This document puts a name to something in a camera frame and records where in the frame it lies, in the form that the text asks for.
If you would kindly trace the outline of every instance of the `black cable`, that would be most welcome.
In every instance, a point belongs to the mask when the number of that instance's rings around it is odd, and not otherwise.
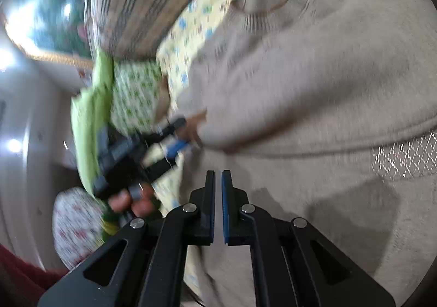
[[[195,297],[194,292],[191,291],[191,289],[189,287],[187,287],[187,292],[188,294],[192,297],[192,299],[194,300],[195,303],[201,305],[202,307],[206,307],[202,302],[200,302],[197,297]]]

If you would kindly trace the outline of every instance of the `black robotic device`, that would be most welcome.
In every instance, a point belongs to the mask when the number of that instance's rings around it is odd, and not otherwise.
[[[249,203],[222,173],[225,242],[250,245],[257,307],[394,307],[392,296],[303,218]],[[178,307],[188,245],[214,239],[215,173],[165,218],[135,218],[49,289],[39,307]]]

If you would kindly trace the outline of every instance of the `screw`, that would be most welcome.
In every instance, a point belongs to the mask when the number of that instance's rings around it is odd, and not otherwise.
[[[241,210],[244,213],[253,213],[253,211],[255,211],[255,206],[250,204],[250,203],[246,203],[246,204],[241,206]]]
[[[137,229],[137,228],[142,228],[144,226],[144,220],[142,218],[134,218],[131,223],[130,226],[133,229]]]
[[[293,225],[296,228],[305,228],[307,224],[308,224],[308,222],[306,221],[306,219],[304,219],[302,217],[298,217],[298,218],[295,218],[293,220]]]
[[[192,213],[197,209],[197,206],[193,203],[187,203],[183,206],[182,210],[186,213]]]

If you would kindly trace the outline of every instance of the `human hand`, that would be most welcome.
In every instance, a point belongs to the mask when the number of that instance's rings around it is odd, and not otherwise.
[[[133,201],[129,191],[124,189],[108,199],[108,204],[115,213],[122,213],[129,207],[137,217],[146,217],[155,210],[151,200],[153,188],[149,184],[141,184],[141,199]]]
[[[198,126],[206,121],[206,110],[194,115],[193,117],[187,118],[187,123],[184,127],[176,131],[176,136],[178,139],[185,140],[187,142],[197,142],[201,143],[199,135],[197,134]]]

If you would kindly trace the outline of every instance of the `sequined fabric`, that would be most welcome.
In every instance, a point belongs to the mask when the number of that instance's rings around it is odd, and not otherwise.
[[[404,143],[372,150],[372,169],[389,180],[411,179],[437,174],[437,128]]]

